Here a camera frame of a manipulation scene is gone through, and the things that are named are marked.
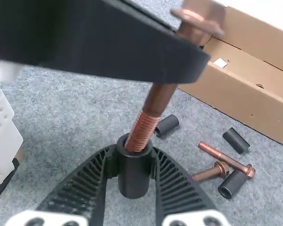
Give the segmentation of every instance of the ribbed black plastic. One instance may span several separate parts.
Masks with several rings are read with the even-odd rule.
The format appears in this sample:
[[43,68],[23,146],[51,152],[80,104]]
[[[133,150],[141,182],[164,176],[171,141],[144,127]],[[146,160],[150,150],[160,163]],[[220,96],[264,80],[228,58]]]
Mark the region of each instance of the ribbed black plastic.
[[187,211],[216,209],[191,176],[170,156],[154,148],[156,154],[156,225],[169,215]]
[[233,127],[223,134],[223,138],[239,154],[242,154],[250,147],[250,144]]
[[244,173],[234,170],[218,187],[219,193],[226,199],[231,199],[247,180]]
[[68,175],[39,205],[37,210],[82,215],[91,226],[101,226],[104,219],[108,146],[87,159]]
[[178,118],[175,115],[171,114],[168,117],[164,118],[163,120],[159,121],[154,132],[157,137],[162,137],[171,130],[173,130],[178,125],[179,125]]
[[[116,177],[119,166],[116,146],[91,156],[67,176],[37,208],[86,217],[90,226],[104,219],[107,179]],[[215,209],[214,204],[191,176],[170,156],[152,148],[149,167],[156,180],[156,225],[168,214]]]

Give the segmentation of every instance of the black cylindrical spacer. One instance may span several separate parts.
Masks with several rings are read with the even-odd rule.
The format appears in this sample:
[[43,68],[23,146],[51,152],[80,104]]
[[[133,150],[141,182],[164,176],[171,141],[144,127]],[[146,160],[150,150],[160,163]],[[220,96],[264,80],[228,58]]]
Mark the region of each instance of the black cylindrical spacer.
[[244,173],[234,170],[218,187],[219,193],[226,199],[231,199],[247,180]]
[[178,118],[175,115],[171,114],[157,124],[154,132],[157,137],[161,137],[178,125],[179,125]]
[[222,136],[239,154],[242,154],[250,147],[250,144],[247,143],[233,127],[231,127]]
[[128,134],[117,141],[118,189],[128,199],[143,197],[149,188],[152,142],[141,152],[128,152],[125,142]]

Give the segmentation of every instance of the black tool jaw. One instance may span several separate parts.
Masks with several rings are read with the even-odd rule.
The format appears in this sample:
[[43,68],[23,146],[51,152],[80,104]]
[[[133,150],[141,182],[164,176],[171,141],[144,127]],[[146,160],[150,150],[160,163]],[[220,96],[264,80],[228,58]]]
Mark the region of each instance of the black tool jaw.
[[209,55],[124,0],[0,0],[0,60],[116,79],[191,83]]
[[[118,161],[116,145],[96,152],[68,175],[37,210],[82,215],[89,225],[103,225],[106,183],[118,175]],[[216,209],[199,184],[170,156],[153,147],[150,161],[150,177],[156,181],[157,226],[169,214]]]

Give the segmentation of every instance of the carpet floor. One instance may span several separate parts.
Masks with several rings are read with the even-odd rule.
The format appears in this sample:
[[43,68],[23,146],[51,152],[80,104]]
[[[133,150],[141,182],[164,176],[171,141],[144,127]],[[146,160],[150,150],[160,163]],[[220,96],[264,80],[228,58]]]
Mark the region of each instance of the carpet floor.
[[[172,25],[169,9],[178,0],[140,1],[142,6]],[[97,150],[130,131],[150,88],[149,83],[119,81],[26,66],[13,84],[0,84],[15,111],[26,158],[0,196],[0,226],[9,217],[34,209],[72,170]],[[215,159],[200,151],[203,140],[256,168],[231,200],[217,191],[222,179],[201,187],[233,226],[283,226],[283,145],[177,90],[163,117],[175,114],[181,123],[154,145],[173,157],[189,173],[210,168]],[[222,138],[234,127],[251,144],[238,155]],[[155,225],[155,184],[147,195],[128,200],[108,181],[104,225]]]

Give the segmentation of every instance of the copper bolt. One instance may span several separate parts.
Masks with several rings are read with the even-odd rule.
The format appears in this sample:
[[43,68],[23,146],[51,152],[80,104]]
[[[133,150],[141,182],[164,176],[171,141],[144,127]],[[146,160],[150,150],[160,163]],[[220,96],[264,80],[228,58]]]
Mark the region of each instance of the copper bolt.
[[209,153],[213,157],[219,159],[220,161],[226,162],[228,165],[230,165],[234,169],[243,172],[246,175],[247,179],[253,178],[256,174],[256,170],[255,170],[255,168],[252,167],[252,165],[248,164],[248,165],[244,166],[240,162],[236,161],[235,159],[232,159],[231,157],[227,156],[226,154],[223,154],[222,152],[220,152],[217,149],[207,145],[206,143],[204,143],[202,141],[198,144],[198,147],[201,150]]
[[[185,0],[171,13],[182,20],[177,34],[194,45],[201,45],[207,35],[223,35],[224,6],[213,0]],[[125,143],[129,152],[141,152],[147,145],[159,118],[178,84],[153,84],[141,113]]]
[[217,176],[220,176],[221,178],[225,178],[225,176],[229,171],[230,171],[230,167],[224,161],[216,161],[213,168],[207,169],[200,173],[196,173],[191,177],[195,181],[200,182]]

